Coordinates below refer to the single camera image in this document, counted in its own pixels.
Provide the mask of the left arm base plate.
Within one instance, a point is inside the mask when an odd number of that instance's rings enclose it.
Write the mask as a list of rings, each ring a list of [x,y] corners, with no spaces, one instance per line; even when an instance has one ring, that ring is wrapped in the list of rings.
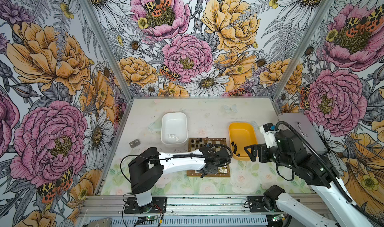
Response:
[[[164,214],[167,209],[167,197],[153,197],[152,202],[140,207],[135,197],[126,200],[124,214]]]

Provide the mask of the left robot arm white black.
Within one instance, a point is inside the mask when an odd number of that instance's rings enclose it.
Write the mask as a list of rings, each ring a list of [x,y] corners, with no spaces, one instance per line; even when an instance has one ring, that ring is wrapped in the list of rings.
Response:
[[[151,206],[152,188],[163,175],[194,171],[204,178],[217,174],[218,169],[229,165],[232,158],[231,149],[222,144],[178,154],[162,153],[151,147],[140,155],[134,155],[128,165],[132,194],[139,208]]]

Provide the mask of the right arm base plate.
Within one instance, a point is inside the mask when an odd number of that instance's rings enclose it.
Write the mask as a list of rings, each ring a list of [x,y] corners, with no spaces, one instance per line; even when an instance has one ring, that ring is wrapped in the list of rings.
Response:
[[[248,208],[251,213],[280,213],[282,212],[277,201],[264,196],[248,196],[243,204],[244,208]]]

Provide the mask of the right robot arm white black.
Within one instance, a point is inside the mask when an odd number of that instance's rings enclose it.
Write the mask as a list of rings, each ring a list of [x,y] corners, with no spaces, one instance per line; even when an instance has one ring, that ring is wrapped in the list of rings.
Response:
[[[311,210],[277,185],[268,188],[263,201],[250,205],[250,210],[263,207],[268,212],[280,211],[307,227],[382,227],[381,220],[367,213],[348,193],[338,171],[321,156],[307,140],[301,124],[293,127],[287,122],[265,124],[261,127],[265,143],[245,147],[252,162],[274,163],[286,167],[293,177],[299,177],[315,191],[333,219]]]

